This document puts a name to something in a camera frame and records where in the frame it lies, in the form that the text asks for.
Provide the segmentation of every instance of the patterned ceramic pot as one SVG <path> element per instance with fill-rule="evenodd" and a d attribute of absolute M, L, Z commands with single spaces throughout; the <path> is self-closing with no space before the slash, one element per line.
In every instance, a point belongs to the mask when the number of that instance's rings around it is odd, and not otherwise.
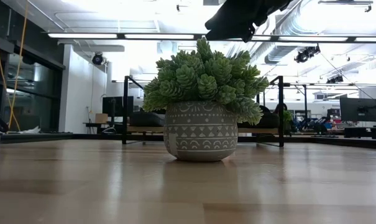
<path fill-rule="evenodd" d="M 164 142 L 183 161 L 219 161 L 237 144 L 237 116 L 212 101 L 174 103 L 167 107 Z"/>

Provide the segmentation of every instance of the computer monitor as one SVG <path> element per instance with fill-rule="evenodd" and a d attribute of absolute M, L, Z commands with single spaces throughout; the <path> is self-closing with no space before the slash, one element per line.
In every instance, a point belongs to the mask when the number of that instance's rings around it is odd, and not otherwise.
<path fill-rule="evenodd" d="M 116 97 L 104 97 L 102 101 L 102 113 L 106 113 L 111 116 L 112 113 L 112 100 L 116 101 L 114 116 L 121 117 L 123 116 L 123 96 L 116 96 Z M 134 111 L 134 97 L 128 96 L 127 97 L 127 114 L 130 115 Z"/>
<path fill-rule="evenodd" d="M 376 100 L 340 98 L 341 119 L 343 121 L 375 121 Z"/>

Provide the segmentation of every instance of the cardboard box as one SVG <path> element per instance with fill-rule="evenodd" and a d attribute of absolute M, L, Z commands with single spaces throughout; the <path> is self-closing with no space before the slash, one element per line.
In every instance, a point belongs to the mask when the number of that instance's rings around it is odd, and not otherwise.
<path fill-rule="evenodd" d="M 108 114 L 95 114 L 95 123 L 106 124 L 108 122 Z"/>

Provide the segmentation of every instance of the ductwork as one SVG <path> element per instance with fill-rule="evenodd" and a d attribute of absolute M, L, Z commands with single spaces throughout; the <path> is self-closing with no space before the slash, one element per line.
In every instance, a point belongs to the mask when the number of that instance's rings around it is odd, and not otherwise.
<path fill-rule="evenodd" d="M 285 19 L 285 21 L 276 27 L 272 32 L 273 35 L 314 35 L 322 32 L 325 27 L 319 19 L 318 24 L 313 24 L 313 26 L 304 26 L 304 23 L 307 23 L 302 15 L 305 10 L 309 9 L 312 4 L 317 4 L 317 0 L 302 0 L 298 3 L 297 7 L 292 9 L 293 11 Z M 264 42 L 261 46 L 252 54 L 252 62 L 257 62 L 258 60 L 264 58 L 265 63 L 276 64 L 284 56 L 288 55 L 291 51 L 295 50 L 298 46 L 277 46 L 275 43 Z"/>

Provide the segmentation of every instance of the succulent plant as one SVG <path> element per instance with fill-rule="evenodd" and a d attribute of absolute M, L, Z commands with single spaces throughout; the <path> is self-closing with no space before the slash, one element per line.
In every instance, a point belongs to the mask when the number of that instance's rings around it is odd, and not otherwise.
<path fill-rule="evenodd" d="M 232 57 L 211 51 L 206 39 L 197 41 L 197 52 L 184 51 L 171 60 L 156 62 L 158 77 L 145 86 L 144 110 L 164 109 L 179 101 L 217 101 L 234 112 L 238 122 L 257 124 L 262 111 L 253 98 L 269 86 L 266 77 L 250 64 L 250 53 Z"/>

